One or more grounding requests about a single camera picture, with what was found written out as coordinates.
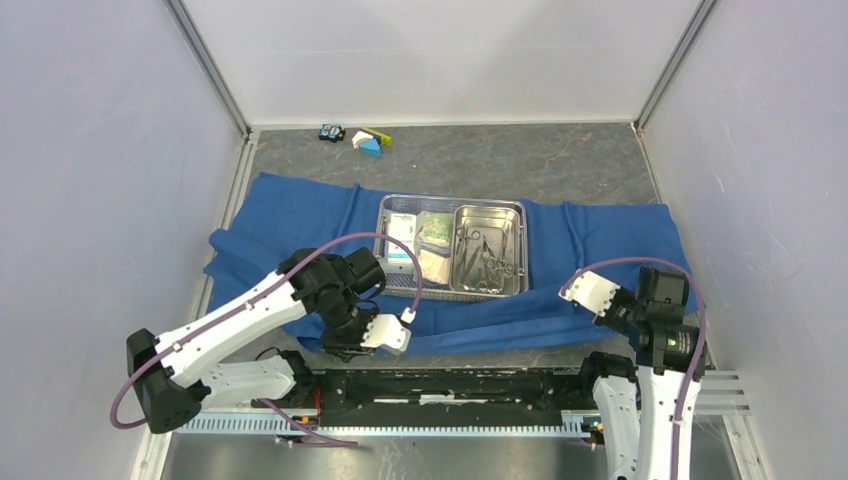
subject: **wire mesh basket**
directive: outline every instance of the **wire mesh basket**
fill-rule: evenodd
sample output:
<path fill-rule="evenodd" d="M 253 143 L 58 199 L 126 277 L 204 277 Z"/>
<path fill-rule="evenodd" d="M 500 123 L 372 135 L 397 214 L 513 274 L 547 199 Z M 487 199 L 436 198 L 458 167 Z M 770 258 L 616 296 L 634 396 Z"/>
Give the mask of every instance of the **wire mesh basket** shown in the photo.
<path fill-rule="evenodd" d="M 527 217 L 525 214 L 524 205 L 519 202 L 503 201 L 503 200 L 478 200 L 470 198 L 451 198 L 451 197 L 431 197 L 424 195 L 399 195 L 392 194 L 383 197 L 380 202 L 380 210 L 377 214 L 377 232 L 387 233 L 389 214 L 403 213 L 418 215 L 421 212 L 436 212 L 455 214 L 458 209 L 467 206 L 474 207 L 496 207 L 514 210 L 518 213 L 518 226 L 515 230 L 515 258 L 517 261 L 515 270 L 516 289 L 505 294 L 497 293 L 481 293 L 470 291 L 458 291 L 452 289 L 449 285 L 439 285 L 425 281 L 425 288 L 422 298 L 435 300 L 450 300 L 455 302 L 479 302 L 491 298 L 503 298 L 515 293 L 525 292 L 530 288 L 528 261 L 527 261 Z M 455 251 L 453 238 L 451 241 L 451 255 Z M 381 263 L 386 259 L 386 242 L 384 240 L 376 240 L 374 242 L 374 256 Z M 398 273 L 390 268 L 386 270 L 386 289 L 385 293 L 389 295 L 412 297 L 415 295 L 415 275 L 410 273 Z"/>

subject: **small metal tray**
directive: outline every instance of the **small metal tray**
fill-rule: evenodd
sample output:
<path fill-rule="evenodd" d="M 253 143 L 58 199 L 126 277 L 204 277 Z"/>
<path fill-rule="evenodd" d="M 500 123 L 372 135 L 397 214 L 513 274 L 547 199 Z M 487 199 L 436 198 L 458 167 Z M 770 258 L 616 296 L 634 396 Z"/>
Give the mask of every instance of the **small metal tray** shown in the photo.
<path fill-rule="evenodd" d="M 506 207 L 464 205 L 454 214 L 450 288 L 509 296 L 521 291 L 521 221 Z"/>
<path fill-rule="evenodd" d="M 479 302 L 491 298 L 502 298 L 529 290 L 529 273 L 527 261 L 527 218 L 524 205 L 519 202 L 502 200 L 477 200 L 471 198 L 432 197 L 424 195 L 400 195 L 391 194 L 383 197 L 380 202 L 380 210 L 377 214 L 377 232 L 386 233 L 389 213 L 408 213 L 418 215 L 423 211 L 451 213 L 456 216 L 459 209 L 463 207 L 493 207 L 514 212 L 509 215 L 510 224 L 513 227 L 514 237 L 513 250 L 517 263 L 515 269 L 515 280 L 512 284 L 505 282 L 505 288 L 501 293 L 485 293 L 476 291 L 456 291 L 449 285 L 437 285 L 425 281 L 423 298 L 436 300 L 450 300 L 457 302 Z M 374 255 L 383 262 L 386 253 L 386 242 L 377 240 L 374 242 Z M 415 275 L 412 272 L 399 273 L 393 269 L 386 271 L 385 293 L 395 296 L 411 297 L 415 295 Z"/>

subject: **blue block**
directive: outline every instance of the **blue block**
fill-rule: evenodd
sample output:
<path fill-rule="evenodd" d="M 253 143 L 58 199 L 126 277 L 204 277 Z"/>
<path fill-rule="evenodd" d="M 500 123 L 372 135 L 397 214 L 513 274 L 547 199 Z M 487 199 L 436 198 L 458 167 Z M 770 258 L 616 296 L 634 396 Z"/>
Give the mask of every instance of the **blue block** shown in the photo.
<path fill-rule="evenodd" d="M 367 142 L 360 143 L 359 151 L 369 157 L 380 157 L 383 155 L 382 150 L 380 150 L 380 144 L 373 138 Z"/>

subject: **black cable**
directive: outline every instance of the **black cable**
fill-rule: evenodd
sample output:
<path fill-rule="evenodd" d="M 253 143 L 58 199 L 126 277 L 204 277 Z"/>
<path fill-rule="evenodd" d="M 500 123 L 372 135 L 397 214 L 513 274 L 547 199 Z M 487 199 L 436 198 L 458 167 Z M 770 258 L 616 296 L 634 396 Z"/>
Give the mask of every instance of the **black cable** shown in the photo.
<path fill-rule="evenodd" d="M 283 353 L 283 351 L 280 350 L 277 347 L 268 347 L 265 350 L 262 350 L 261 352 L 259 352 L 259 355 L 257 355 L 256 358 L 253 359 L 253 361 L 255 362 L 255 361 L 259 360 L 262 357 L 262 355 L 265 355 L 266 353 L 270 352 L 271 350 L 276 350 L 277 355 L 280 355 L 281 353 Z"/>

